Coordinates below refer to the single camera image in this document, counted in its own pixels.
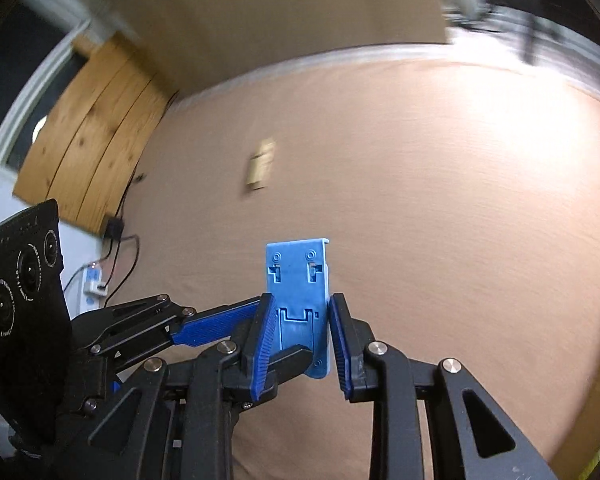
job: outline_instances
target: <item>metal screw head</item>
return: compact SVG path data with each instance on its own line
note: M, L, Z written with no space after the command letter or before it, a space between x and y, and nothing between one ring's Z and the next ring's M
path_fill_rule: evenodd
M457 374L460 370L462 370L460 361L453 359L452 357L442 361L442 367L450 374Z
M159 357L149 357L142 366L147 372L157 372L162 368L162 359Z
M96 399L89 398L84 401L84 404L82 405L82 410L85 413L93 413L97 407L98 407L98 401Z
M367 348L369 348L369 351L375 355L384 355L388 350L388 348L382 341L372 341L371 343L369 343Z
M229 355L234 353L238 349L238 345L233 341L226 340L219 342L216 348L218 348L218 351L221 354Z

